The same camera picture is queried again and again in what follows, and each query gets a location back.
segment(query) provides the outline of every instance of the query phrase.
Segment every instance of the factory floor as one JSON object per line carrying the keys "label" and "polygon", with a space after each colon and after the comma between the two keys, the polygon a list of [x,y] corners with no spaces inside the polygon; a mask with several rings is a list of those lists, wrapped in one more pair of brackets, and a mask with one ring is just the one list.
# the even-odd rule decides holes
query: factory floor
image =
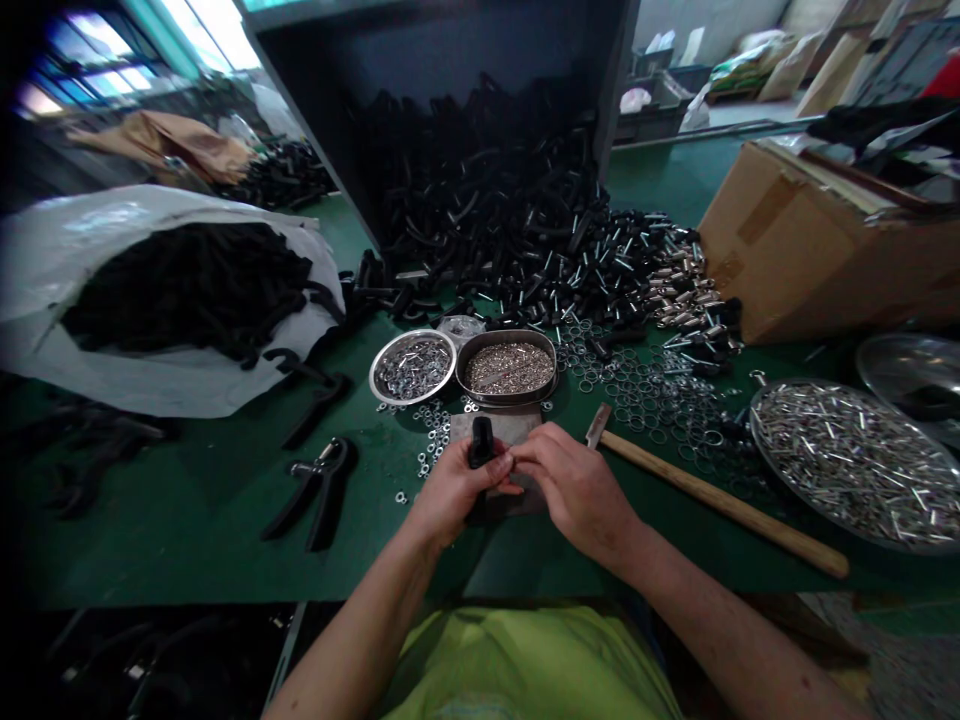
{"label": "factory floor", "polygon": [[779,122],[796,120],[797,106],[805,93],[806,90],[798,90],[789,100],[763,103],[752,100],[719,98],[710,105],[710,127],[736,125],[752,120],[777,120]]}
{"label": "factory floor", "polygon": [[858,617],[851,593],[802,593],[800,598],[869,654],[870,707],[878,720],[960,718],[960,636],[893,635]]}

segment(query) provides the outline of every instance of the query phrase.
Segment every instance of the bowl of metal rings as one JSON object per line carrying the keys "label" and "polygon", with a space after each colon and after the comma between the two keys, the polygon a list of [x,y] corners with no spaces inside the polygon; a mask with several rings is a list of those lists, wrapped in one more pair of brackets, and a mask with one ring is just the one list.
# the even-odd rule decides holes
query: bowl of metal rings
{"label": "bowl of metal rings", "polygon": [[423,402],[456,370],[457,348],[436,330],[411,330],[387,343],[370,366],[370,392],[380,402],[405,407]]}
{"label": "bowl of metal rings", "polygon": [[460,348],[457,382],[484,407],[540,402],[557,387],[557,354],[543,333],[486,332]]}
{"label": "bowl of metal rings", "polygon": [[782,486],[834,524],[903,552],[960,552],[960,465],[872,395],[770,382],[753,398],[750,430]]}

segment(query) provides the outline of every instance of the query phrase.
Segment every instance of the window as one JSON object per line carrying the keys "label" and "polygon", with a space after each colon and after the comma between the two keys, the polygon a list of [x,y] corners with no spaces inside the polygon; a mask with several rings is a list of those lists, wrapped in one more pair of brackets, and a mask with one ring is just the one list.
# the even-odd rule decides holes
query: window
{"label": "window", "polygon": [[[121,30],[129,27],[125,15],[113,14]],[[18,93],[14,109],[22,115],[46,115],[149,90],[151,78],[157,77],[149,65],[160,63],[148,59],[150,54],[158,57],[156,51],[143,55],[136,35],[131,42],[140,44],[131,47],[100,13],[64,13],[52,23],[48,39],[48,53]]]}
{"label": "window", "polygon": [[17,108],[17,112],[24,117],[31,118],[34,115],[53,115],[63,110],[61,105],[51,100],[50,96],[36,85],[24,83],[18,95],[19,97],[17,99],[20,101],[20,107]]}
{"label": "window", "polygon": [[159,0],[209,69],[222,73],[260,67],[232,0]]}

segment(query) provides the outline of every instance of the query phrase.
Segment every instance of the forearm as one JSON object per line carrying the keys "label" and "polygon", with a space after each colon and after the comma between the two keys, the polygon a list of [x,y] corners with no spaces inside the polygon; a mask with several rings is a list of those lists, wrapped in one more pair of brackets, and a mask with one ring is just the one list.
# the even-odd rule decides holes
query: forearm
{"label": "forearm", "polygon": [[365,717],[393,675],[439,553],[402,527],[287,678],[267,720]]}
{"label": "forearm", "polygon": [[766,618],[641,526],[618,574],[693,653],[739,717],[865,718],[866,711]]}

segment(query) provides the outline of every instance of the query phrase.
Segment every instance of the finger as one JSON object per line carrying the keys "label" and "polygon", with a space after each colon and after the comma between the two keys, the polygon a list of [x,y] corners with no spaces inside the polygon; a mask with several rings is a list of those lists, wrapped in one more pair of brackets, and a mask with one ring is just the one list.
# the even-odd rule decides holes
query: finger
{"label": "finger", "polygon": [[469,452],[469,438],[464,438],[463,440],[457,440],[455,443],[450,443],[443,451],[443,454],[440,455],[440,460],[437,461],[437,465],[435,467],[469,469],[467,458]]}
{"label": "finger", "polygon": [[467,482],[475,492],[492,488],[510,475],[513,469],[513,452],[497,455],[486,465],[467,473]]}
{"label": "finger", "polygon": [[550,507],[560,507],[563,505],[563,497],[560,494],[560,489],[543,465],[530,462],[529,460],[517,460],[513,469],[518,473],[529,475],[537,481],[537,485],[543,490],[544,497],[547,498],[547,505]]}
{"label": "finger", "polygon": [[514,445],[510,454],[519,460],[532,460],[556,476],[565,467],[570,467],[573,458],[553,438],[546,435],[527,440],[523,445]]}
{"label": "finger", "polygon": [[571,437],[570,433],[557,425],[555,422],[544,423],[540,427],[534,428],[530,432],[531,437],[548,437],[557,443],[560,447],[570,453],[575,453],[584,446]]}
{"label": "finger", "polygon": [[505,480],[497,485],[497,492],[501,492],[504,495],[523,495],[523,488],[519,485],[515,485],[509,480]]}

